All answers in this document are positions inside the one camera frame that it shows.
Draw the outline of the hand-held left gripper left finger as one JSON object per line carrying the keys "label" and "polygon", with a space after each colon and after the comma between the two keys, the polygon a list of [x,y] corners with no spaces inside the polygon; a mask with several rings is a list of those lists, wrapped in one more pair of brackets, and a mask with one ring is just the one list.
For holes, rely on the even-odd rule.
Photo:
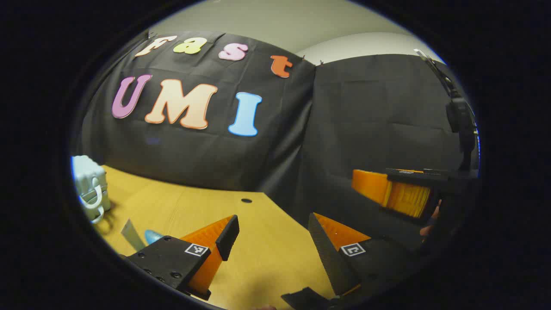
{"label": "hand-held left gripper left finger", "polygon": [[160,236],[124,260],[182,294],[209,300],[209,287],[228,261],[239,231],[233,214],[185,237]]}

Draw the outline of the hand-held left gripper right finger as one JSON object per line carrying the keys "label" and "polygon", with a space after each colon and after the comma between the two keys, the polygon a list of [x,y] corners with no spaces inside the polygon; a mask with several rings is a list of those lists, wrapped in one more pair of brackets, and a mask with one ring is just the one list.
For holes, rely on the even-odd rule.
{"label": "hand-held left gripper right finger", "polygon": [[308,231],[332,290],[341,298],[382,294],[427,262],[417,249],[369,236],[322,214],[309,214]]}

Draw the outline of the white skin care tube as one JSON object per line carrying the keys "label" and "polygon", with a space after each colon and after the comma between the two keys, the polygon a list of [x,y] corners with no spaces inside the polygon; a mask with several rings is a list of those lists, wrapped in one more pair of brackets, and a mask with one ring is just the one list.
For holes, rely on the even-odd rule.
{"label": "white skin care tube", "polygon": [[128,218],[123,225],[121,234],[135,251],[141,251],[146,247],[146,244],[142,241],[142,238],[140,238],[130,218]]}

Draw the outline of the light blue suitcase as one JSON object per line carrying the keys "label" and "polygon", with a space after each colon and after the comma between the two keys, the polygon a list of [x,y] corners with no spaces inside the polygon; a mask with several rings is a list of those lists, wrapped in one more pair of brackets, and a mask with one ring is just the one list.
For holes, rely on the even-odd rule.
{"label": "light blue suitcase", "polygon": [[86,155],[71,157],[75,192],[91,224],[99,223],[111,209],[104,167]]}

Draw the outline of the black backdrop cloth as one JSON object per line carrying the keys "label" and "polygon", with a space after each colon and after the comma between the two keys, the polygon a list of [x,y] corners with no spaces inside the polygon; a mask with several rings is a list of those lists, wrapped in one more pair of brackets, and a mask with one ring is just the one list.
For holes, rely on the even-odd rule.
{"label": "black backdrop cloth", "polygon": [[297,223],[328,216],[415,247],[425,219],[352,189],[354,169],[455,171],[449,97],[419,39],[357,34],[291,53],[236,34],[143,39],[93,87],[77,151],[99,164],[198,188],[262,192]]}

